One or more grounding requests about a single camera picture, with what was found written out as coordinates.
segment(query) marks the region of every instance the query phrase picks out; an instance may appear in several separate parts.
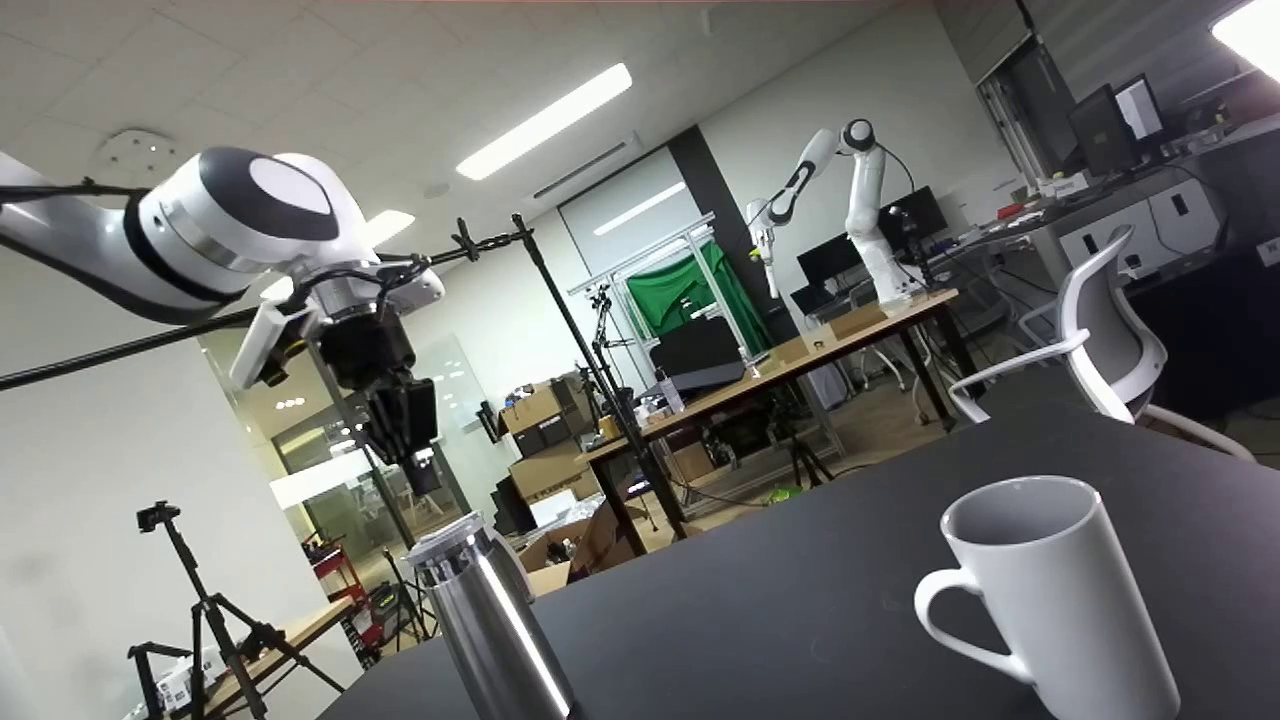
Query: office chair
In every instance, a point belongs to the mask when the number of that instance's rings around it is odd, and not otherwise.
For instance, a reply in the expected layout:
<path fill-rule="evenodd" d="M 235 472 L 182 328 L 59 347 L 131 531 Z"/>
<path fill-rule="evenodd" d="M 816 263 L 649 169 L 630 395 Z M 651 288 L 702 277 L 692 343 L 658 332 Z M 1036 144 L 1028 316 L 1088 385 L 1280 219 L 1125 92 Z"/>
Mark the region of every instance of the office chair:
<path fill-rule="evenodd" d="M 973 395 L 973 385 L 1020 371 L 1028 365 L 1064 362 L 1068 376 L 1085 391 L 1085 402 L 1121 424 L 1151 419 L 1178 438 L 1208 446 L 1215 454 L 1251 462 L 1251 454 L 1171 407 L 1151 404 L 1151 388 L 1167 365 L 1167 347 L 1160 336 L 1131 312 L 1121 288 L 1121 254 L 1131 227 L 1121 227 L 1108 247 L 1088 258 L 1082 268 L 1068 272 L 1055 296 L 1055 342 L 1040 343 L 1025 358 L 992 365 L 954 385 L 957 407 L 986 424 L 992 419 Z"/>

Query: wall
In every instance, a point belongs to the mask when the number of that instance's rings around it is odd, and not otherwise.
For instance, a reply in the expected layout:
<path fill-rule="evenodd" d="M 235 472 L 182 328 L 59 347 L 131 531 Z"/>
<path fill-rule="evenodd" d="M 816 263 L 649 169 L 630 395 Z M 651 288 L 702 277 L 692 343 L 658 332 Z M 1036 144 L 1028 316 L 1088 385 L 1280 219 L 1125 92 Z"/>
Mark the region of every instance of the wall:
<path fill-rule="evenodd" d="M 531 234 L 562 288 L 590 281 L 590 268 L 576 258 L 562 216 L 535 219 Z M 521 385 L 535 385 L 584 365 L 521 244 L 445 272 L 445 288 L 450 296 L 406 316 L 406 328 L 415 354 L 462 343 L 462 358 L 482 381 L 486 402 L 500 404 Z M 590 302 L 574 296 L 570 309 L 576 312 L 579 332 L 594 332 Z M 445 456 L 473 513 L 493 516 L 489 491 L 517 466 L 517 450 L 510 441 L 489 446 L 486 428 L 473 424 L 455 438 L 445 438 Z"/>
<path fill-rule="evenodd" d="M 7 296 L 7 281 L 0 304 L 41 309 L 41 296 Z M 69 312 L 23 321 L 33 362 L 47 362 L 41 332 L 97 332 L 114 312 L 59 281 L 47 291 Z M 185 508 L 175 525 L 214 593 L 271 624 L 325 609 L 198 342 L 6 391 L 0 454 L 0 715 L 115 720 L 137 699 L 126 650 L 187 644 L 185 568 L 160 531 L 137 530 L 158 502 Z M 362 675 L 339 631 L 308 655 L 339 680 Z M 334 691 L 308 674 L 271 691 L 281 720 L 325 704 Z"/>
<path fill-rule="evenodd" d="M 902 0 L 870 30 L 775 76 L 702 128 L 745 207 L 788 181 L 816 128 L 839 131 L 852 115 L 870 115 L 880 141 L 905 155 L 915 183 L 932 183 L 954 227 L 992 219 L 992 207 L 999 207 L 1017 183 L 1017 169 L 938 14 L 912 0 Z M 902 169 L 884 160 L 884 200 L 905 192 Z M 850 160 L 834 160 L 829 174 L 807 183 L 795 219 L 775 234 L 786 296 L 804 288 L 795 258 L 839 238 L 843 207 Z"/>

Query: tripod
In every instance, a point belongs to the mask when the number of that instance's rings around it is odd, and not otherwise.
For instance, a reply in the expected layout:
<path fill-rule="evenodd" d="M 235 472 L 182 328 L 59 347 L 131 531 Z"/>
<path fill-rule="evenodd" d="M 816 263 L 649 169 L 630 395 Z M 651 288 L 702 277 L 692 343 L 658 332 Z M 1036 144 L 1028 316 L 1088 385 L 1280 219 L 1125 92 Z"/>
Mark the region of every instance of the tripod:
<path fill-rule="evenodd" d="M 327 690 L 344 691 L 344 683 L 335 683 L 327 674 L 321 674 L 304 653 L 296 653 L 281 627 L 251 622 L 244 609 L 235 609 L 230 596 L 207 593 L 202 581 L 202 566 L 198 552 L 187 550 L 187 542 L 172 530 L 172 520 L 182 516 L 182 508 L 172 506 L 152 506 L 143 513 L 137 513 L 137 530 L 140 531 L 158 531 L 164 530 L 175 562 L 185 566 L 193 590 L 198 590 L 198 603 L 193 603 L 193 715 L 206 720 L 206 669 L 202 669 L 202 650 L 206 650 L 206 624 L 231 674 L 231 680 L 239 683 L 244 709 L 249 715 L 269 715 L 265 691 L 258 690 L 258 680 L 249 675 L 249 665 L 271 650 L 281 655 L 289 655 L 293 665 L 308 669 L 312 675 L 321 675 Z M 244 627 L 249 639 L 235 650 L 226 611 L 231 611 Z"/>

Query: table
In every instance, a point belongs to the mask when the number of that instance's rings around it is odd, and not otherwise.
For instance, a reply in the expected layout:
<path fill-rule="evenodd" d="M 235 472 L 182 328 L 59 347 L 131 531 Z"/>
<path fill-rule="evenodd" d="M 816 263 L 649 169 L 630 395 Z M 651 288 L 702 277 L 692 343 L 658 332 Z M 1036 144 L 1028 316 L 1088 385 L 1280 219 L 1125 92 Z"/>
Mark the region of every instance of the table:
<path fill-rule="evenodd" d="M 285 639 L 304 653 L 308 644 L 316 644 L 334 624 L 339 624 L 352 611 L 352 596 L 334 599 L 327 609 L 296 622 L 293 627 L 285 627 Z M 289 665 L 285 653 L 265 650 L 251 665 L 244 665 L 249 680 L 262 683 L 271 674 L 281 674 Z M 244 690 L 231 675 L 220 675 L 206 699 L 206 715 L 220 715 L 230 713 L 235 699 L 244 696 Z"/>
<path fill-rule="evenodd" d="M 702 419 L 702 415 L 708 415 L 708 413 L 717 413 L 717 407 L 723 407 L 734 402 L 769 391 L 769 388 L 775 388 L 786 381 L 795 381 L 800 371 L 834 365 L 834 362 L 839 362 L 839 358 L 850 358 L 850 354 L 857 354 L 866 343 L 875 343 L 884 336 L 902 336 L 902 343 L 905 343 L 905 354 L 909 354 L 909 362 L 912 362 L 912 367 L 915 367 L 915 376 L 920 376 L 942 424 L 954 428 L 954 407 L 950 407 L 946 391 L 938 388 L 938 381 L 932 381 L 932 371 L 929 371 L 929 365 L 924 365 L 924 358 L 920 358 L 920 347 L 912 342 L 912 328 L 924 326 L 924 321 L 938 321 L 942 336 L 950 342 L 950 354 L 959 365 L 959 371 L 963 376 L 976 371 L 976 365 L 973 365 L 973 358 L 967 358 L 967 347 L 963 347 L 963 342 L 959 342 L 959 332 L 957 332 L 957 326 L 950 316 L 950 304 L 957 304 L 957 302 L 959 302 L 957 288 L 942 288 L 942 291 L 912 296 L 891 316 L 884 309 L 875 309 L 875 304 L 852 309 L 852 312 L 843 312 L 843 316 L 837 316 L 837 321 L 829 321 L 819 328 L 807 328 L 807 332 L 769 347 L 769 362 L 756 365 L 745 381 L 723 385 L 723 388 L 717 388 L 708 395 L 698 395 L 685 413 L 649 419 L 641 428 L 641 438 L 644 441 L 666 438 L 666 432 L 674 432 L 674 428 L 680 428 L 687 419 Z M 608 472 L 608 462 L 618 454 L 626 454 L 626 450 L 630 450 L 626 441 L 594 450 L 594 454 L 579 456 L 579 466 L 594 466 L 608 508 L 621 516 L 626 542 L 633 545 L 636 556 L 644 556 L 641 531 L 630 520 L 626 491 L 618 489 L 618 476 Z M 651 491 L 660 498 L 670 520 L 685 525 L 685 508 L 680 508 L 674 484 L 670 481 L 651 481 Z"/>
<path fill-rule="evenodd" d="M 924 572 L 967 489 L 1091 481 L 1182 680 L 1182 720 L 1280 715 L 1280 476 L 1085 413 L 1005 413 L 535 603 L 590 720 L 1043 720 L 1010 675 L 932 644 Z M 967 596 L 938 618 L 992 639 Z M 450 644 L 371 669 L 325 720 L 473 720 Z"/>

